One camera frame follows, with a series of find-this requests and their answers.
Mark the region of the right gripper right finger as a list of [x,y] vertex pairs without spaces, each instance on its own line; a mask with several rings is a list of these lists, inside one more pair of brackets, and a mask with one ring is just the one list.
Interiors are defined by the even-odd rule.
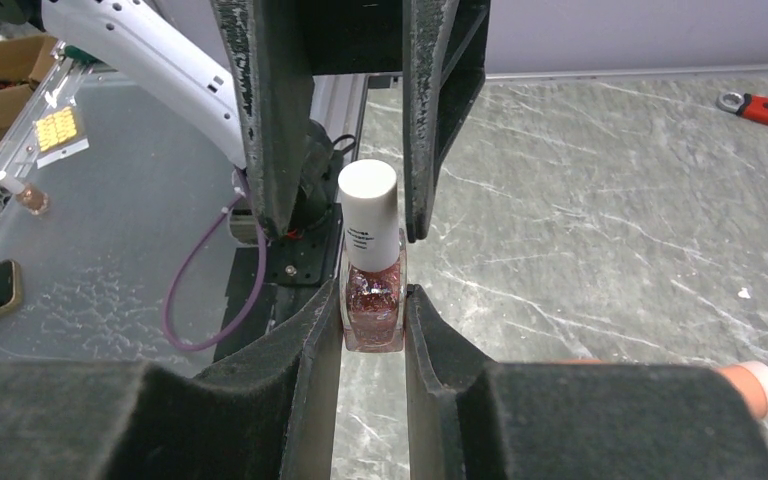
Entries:
[[708,368],[500,363],[418,285],[405,320],[414,479],[768,479],[768,446]]

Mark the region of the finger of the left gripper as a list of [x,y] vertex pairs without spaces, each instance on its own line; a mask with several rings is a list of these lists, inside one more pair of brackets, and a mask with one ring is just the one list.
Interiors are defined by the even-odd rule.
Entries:
[[230,62],[253,213],[270,238],[291,222],[314,81],[295,1],[211,3]]
[[489,1],[404,1],[403,159],[408,241],[428,236],[439,175],[486,79]]

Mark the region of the glitter nail polish bottle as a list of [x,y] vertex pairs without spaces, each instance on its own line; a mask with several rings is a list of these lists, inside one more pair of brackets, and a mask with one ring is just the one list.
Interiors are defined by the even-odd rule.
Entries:
[[338,176],[344,237],[340,307],[350,351],[404,348],[407,259],[397,184],[395,169],[375,159],[352,162]]

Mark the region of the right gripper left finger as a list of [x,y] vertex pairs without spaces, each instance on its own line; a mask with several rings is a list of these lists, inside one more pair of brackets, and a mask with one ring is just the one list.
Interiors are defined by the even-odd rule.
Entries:
[[0,479],[326,479],[339,286],[186,378],[150,362],[0,363]]

